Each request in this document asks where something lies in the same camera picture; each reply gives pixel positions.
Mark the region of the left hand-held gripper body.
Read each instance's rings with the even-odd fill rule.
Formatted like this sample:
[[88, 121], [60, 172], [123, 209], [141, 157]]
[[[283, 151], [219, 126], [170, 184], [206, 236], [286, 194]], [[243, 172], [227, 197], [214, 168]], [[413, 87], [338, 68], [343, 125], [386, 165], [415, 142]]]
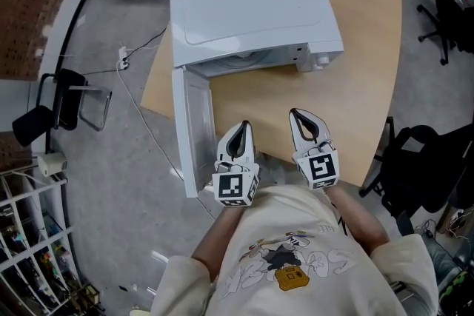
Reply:
[[260, 166], [254, 154], [238, 158], [218, 155], [212, 175], [215, 199], [227, 207], [250, 206], [258, 188]]

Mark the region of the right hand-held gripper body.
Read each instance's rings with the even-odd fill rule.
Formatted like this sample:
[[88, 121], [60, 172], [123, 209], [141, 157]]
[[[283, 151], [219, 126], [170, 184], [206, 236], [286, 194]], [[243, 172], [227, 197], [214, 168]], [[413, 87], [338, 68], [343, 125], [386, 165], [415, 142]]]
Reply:
[[325, 189], [339, 180], [338, 152], [331, 140], [295, 152], [293, 160], [310, 190]]

